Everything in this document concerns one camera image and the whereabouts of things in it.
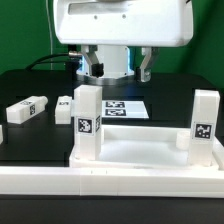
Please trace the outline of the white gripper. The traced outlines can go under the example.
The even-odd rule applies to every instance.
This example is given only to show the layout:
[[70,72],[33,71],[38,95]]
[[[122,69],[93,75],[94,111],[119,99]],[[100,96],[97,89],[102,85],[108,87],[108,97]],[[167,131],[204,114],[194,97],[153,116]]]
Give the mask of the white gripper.
[[96,45],[141,46],[136,78],[149,82],[158,47],[184,46],[193,37],[189,0],[53,0],[53,15],[59,41],[82,45],[89,74],[96,78],[104,75]]

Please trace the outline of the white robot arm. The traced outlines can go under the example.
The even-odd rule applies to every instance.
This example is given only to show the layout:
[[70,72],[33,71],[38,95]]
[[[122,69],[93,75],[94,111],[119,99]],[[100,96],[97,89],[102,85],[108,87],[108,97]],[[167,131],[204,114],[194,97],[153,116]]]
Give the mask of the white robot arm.
[[77,78],[98,85],[147,82],[161,47],[193,37],[191,0],[53,0],[55,33],[79,45]]

